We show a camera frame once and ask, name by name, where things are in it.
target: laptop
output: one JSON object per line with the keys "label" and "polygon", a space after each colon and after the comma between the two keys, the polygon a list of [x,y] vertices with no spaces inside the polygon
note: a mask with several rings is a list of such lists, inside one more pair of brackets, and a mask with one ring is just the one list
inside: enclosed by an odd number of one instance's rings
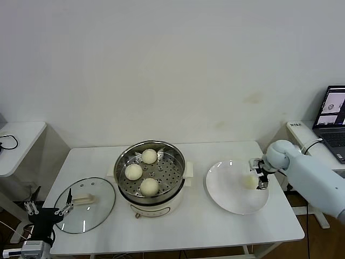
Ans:
{"label": "laptop", "polygon": [[329,86],[313,125],[315,134],[345,164],[345,85]]}

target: pot handle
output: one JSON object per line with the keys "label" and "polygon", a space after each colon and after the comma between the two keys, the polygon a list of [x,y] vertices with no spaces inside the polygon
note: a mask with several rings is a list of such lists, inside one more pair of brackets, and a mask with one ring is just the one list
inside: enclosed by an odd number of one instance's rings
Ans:
{"label": "pot handle", "polygon": [[182,178],[185,186],[191,186],[191,178],[193,178],[193,163],[191,161],[186,162]]}
{"label": "pot handle", "polygon": [[107,171],[106,179],[109,180],[110,182],[115,182],[115,177],[114,177],[114,166],[115,164],[111,164],[109,166],[109,169]]}

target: laptop keyboard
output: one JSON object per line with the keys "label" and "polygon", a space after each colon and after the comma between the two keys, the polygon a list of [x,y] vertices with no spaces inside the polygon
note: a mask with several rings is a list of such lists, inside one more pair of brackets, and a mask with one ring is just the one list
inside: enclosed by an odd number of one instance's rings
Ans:
{"label": "laptop keyboard", "polygon": [[345,132],[324,133],[321,136],[331,147],[345,147]]}

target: table leg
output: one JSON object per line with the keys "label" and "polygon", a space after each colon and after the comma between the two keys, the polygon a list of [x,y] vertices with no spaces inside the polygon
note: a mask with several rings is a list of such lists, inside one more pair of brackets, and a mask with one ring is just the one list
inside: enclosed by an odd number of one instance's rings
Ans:
{"label": "table leg", "polygon": [[262,244],[260,248],[257,251],[255,251],[254,253],[255,258],[256,259],[263,258],[265,255],[267,255],[270,251],[278,247],[280,244],[282,244],[282,242],[273,243],[273,244]]}
{"label": "table leg", "polygon": [[244,254],[248,255],[249,254],[248,247],[247,246],[242,246],[242,248],[243,248]]}
{"label": "table leg", "polygon": [[[8,199],[2,192],[0,192],[0,207],[4,208],[8,213],[12,214],[14,217],[21,221],[16,231],[22,234],[24,232],[23,228],[25,227],[25,225],[30,224],[29,219],[27,218],[27,213],[13,201]],[[17,233],[14,233],[10,242],[18,243],[20,241],[20,238],[21,236],[19,236]]]}
{"label": "table leg", "polygon": [[[296,216],[307,215],[307,207],[306,206],[292,207],[292,209],[293,209],[293,212],[295,212]],[[315,217],[318,220],[318,223],[320,224],[321,228],[323,228],[323,229],[330,228],[330,225],[329,225],[326,217],[318,209],[316,209],[313,206],[309,205],[308,214],[309,215],[311,215],[311,214],[315,215]]]}

